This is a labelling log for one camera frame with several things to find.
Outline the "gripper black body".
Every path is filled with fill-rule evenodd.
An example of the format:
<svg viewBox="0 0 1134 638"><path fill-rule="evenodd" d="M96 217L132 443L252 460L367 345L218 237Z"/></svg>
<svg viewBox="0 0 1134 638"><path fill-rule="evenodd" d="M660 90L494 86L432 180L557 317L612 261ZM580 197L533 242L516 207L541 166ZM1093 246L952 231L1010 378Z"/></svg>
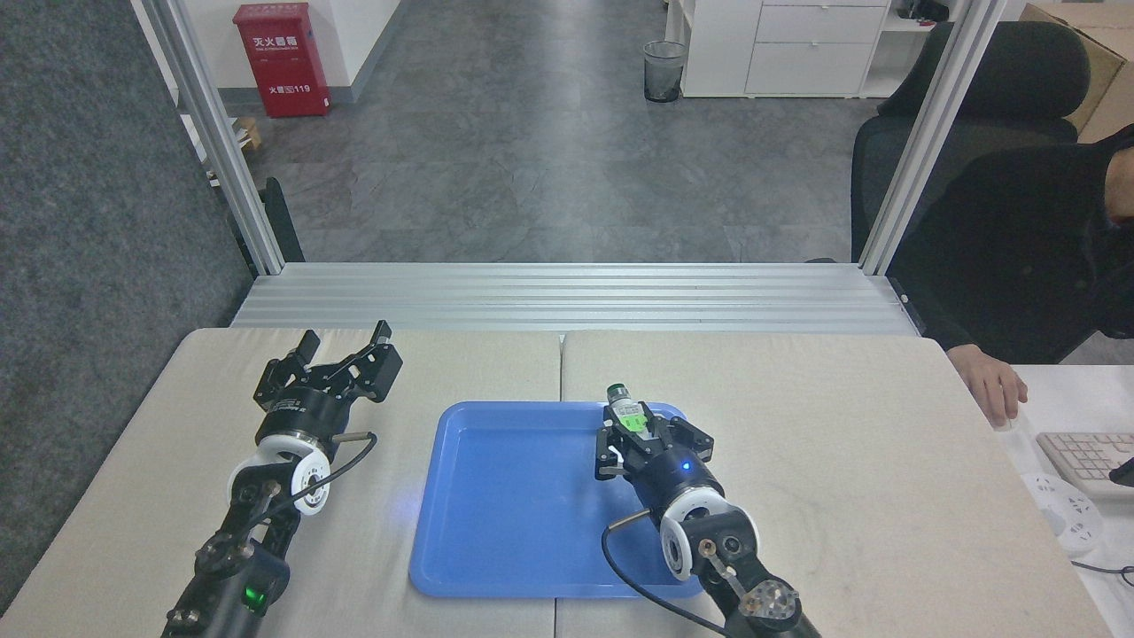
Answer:
<svg viewBox="0 0 1134 638"><path fill-rule="evenodd" d="M631 484L649 517L661 518L686 490L706 487L723 496L722 485L691 446L648 443L648 454L631 456Z"/></svg>
<svg viewBox="0 0 1134 638"><path fill-rule="evenodd" d="M266 436L288 433L331 444L331 439L346 429L352 402L348 397L325 394L316 388L284 388L260 405L266 416L260 424L259 443Z"/></svg>

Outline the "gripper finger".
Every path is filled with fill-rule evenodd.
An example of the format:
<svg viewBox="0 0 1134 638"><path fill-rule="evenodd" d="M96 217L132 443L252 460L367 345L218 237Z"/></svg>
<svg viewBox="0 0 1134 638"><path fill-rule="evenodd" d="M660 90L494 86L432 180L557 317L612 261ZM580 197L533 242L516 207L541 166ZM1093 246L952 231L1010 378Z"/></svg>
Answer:
<svg viewBox="0 0 1134 638"><path fill-rule="evenodd" d="M692 425L683 416L665 416L648 403L641 403L648 417L648 440L660 440L665 446L687 446L702 462L712 458L714 440Z"/></svg>
<svg viewBox="0 0 1134 638"><path fill-rule="evenodd" d="M616 476L626 476L625 456L633 445L634 435L623 425L606 424L596 433L595 465L593 476L596 480L609 480Z"/></svg>
<svg viewBox="0 0 1134 638"><path fill-rule="evenodd" d="M324 394L346 401L364 397L384 402L401 369L401 358L390 343L392 327L381 320L369 344L341 361L323 364L308 371L308 384Z"/></svg>
<svg viewBox="0 0 1134 638"><path fill-rule="evenodd" d="M284 359L268 360L263 375L260 376L255 399L276 399L291 381L305 384L308 378L308 363L318 352L320 339L315 331L307 330L299 344L284 356Z"/></svg>

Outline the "person's right hand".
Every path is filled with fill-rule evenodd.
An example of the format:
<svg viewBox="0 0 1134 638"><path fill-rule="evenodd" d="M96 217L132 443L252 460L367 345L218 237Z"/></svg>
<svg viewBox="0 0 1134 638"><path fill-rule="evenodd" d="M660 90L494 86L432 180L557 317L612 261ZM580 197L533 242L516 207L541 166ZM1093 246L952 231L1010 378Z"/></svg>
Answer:
<svg viewBox="0 0 1134 638"><path fill-rule="evenodd" d="M946 351L968 394L995 429L1007 429L1021 405L1029 403L1029 385L1008 363L992 358L976 344L957 344Z"/></svg>

